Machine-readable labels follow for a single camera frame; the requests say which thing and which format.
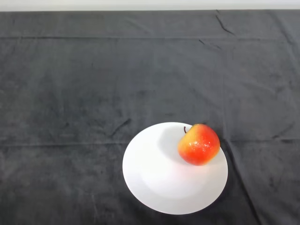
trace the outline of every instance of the white wall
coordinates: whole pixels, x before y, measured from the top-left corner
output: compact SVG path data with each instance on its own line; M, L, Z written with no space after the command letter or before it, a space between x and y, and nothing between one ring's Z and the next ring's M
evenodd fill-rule
M0 0L0 11L299 9L300 0Z

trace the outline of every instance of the table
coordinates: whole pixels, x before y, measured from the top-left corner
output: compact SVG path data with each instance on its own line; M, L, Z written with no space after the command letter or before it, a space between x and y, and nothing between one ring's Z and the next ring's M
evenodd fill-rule
M300 11L0 13L0 224L297 225ZM130 193L122 157L206 123L229 177L184 216Z

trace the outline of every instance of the tablecloth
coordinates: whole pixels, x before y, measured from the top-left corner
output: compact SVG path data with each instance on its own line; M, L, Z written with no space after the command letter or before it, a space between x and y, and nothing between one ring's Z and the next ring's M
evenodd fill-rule
M300 224L300 11L0 13L1 225ZM130 140L216 130L228 180L189 215L128 190Z

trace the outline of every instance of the white plate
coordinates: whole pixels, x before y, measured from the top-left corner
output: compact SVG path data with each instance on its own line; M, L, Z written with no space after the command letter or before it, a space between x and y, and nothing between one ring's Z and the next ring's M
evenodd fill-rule
M126 148L123 175L132 194L168 214L204 209L222 193L228 175L222 149L206 165L186 163L177 152L184 123L160 123L141 131Z

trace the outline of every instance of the red apple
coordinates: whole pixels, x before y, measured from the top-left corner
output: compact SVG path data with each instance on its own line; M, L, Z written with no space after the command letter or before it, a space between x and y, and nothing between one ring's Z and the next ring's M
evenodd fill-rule
M219 150L220 141L216 132L204 124L193 125L178 143L180 156L193 165L208 163Z

